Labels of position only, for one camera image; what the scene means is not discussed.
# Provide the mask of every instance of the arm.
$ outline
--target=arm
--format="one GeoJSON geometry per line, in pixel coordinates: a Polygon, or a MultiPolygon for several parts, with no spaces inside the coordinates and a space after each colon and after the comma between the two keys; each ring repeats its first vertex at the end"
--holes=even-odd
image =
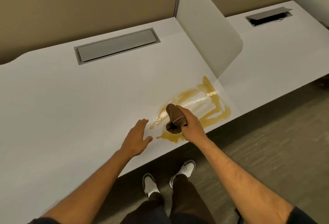
{"type": "Polygon", "coordinates": [[[62,224],[91,224],[123,168],[152,141],[151,136],[143,140],[147,122],[145,119],[138,120],[129,131],[121,149],[42,217],[52,218],[62,224]]]}
{"type": "Polygon", "coordinates": [[[205,155],[246,223],[285,224],[293,206],[225,155],[207,138],[198,118],[189,110],[177,107],[187,119],[187,126],[182,127],[184,137],[205,155]]]}

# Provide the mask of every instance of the dark brown pants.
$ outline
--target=dark brown pants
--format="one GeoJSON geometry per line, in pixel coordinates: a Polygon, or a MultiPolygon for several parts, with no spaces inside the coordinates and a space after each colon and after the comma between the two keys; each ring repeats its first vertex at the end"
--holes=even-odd
{"type": "Polygon", "coordinates": [[[215,224],[214,218],[196,191],[196,188],[184,175],[178,175],[175,178],[173,184],[171,214],[169,218],[164,216],[164,203],[162,195],[154,192],[150,195],[148,201],[143,202],[135,211],[129,213],[123,219],[121,224],[154,222],[170,223],[170,219],[172,220],[172,216],[175,216],[175,214],[187,214],[190,217],[196,216],[196,218],[200,218],[208,224],[215,224]],[[160,215],[162,221],[159,221],[158,217],[154,218],[154,213],[156,213],[157,216],[160,215]]]}

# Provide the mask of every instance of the leg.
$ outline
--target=leg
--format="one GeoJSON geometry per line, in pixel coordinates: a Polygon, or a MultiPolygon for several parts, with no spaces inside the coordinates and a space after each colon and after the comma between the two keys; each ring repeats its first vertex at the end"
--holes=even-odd
{"type": "Polygon", "coordinates": [[[127,214],[121,224],[168,223],[169,218],[163,208],[165,201],[150,174],[144,175],[143,188],[149,197],[148,201],[143,202],[135,211],[127,214]]]}
{"type": "Polygon", "coordinates": [[[191,176],[194,167],[194,162],[186,162],[178,172],[178,175],[172,179],[173,194],[170,218],[174,223],[173,218],[177,217],[177,214],[188,214],[194,215],[208,224],[215,224],[208,207],[196,191],[194,185],[187,179],[191,176]]]}

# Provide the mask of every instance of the dark shirt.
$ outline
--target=dark shirt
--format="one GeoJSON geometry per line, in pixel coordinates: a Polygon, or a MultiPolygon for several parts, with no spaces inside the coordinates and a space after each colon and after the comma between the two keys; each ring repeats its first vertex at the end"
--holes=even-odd
{"type": "MultiPolygon", "coordinates": [[[[207,224],[204,220],[191,214],[172,214],[170,217],[164,214],[164,211],[151,211],[147,213],[145,222],[141,224],[207,224]]],[[[60,224],[51,218],[38,218],[29,224],[60,224]]],[[[295,207],[288,218],[287,224],[316,224],[305,212],[295,207]]]]}

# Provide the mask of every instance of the person's left hand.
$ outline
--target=person's left hand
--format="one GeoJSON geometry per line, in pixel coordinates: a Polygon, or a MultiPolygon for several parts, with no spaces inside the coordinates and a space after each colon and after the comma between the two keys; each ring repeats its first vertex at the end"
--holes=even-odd
{"type": "Polygon", "coordinates": [[[144,130],[148,120],[138,120],[136,125],[128,132],[126,139],[123,141],[121,150],[130,157],[140,155],[153,140],[153,137],[148,136],[143,140],[144,130]]]}

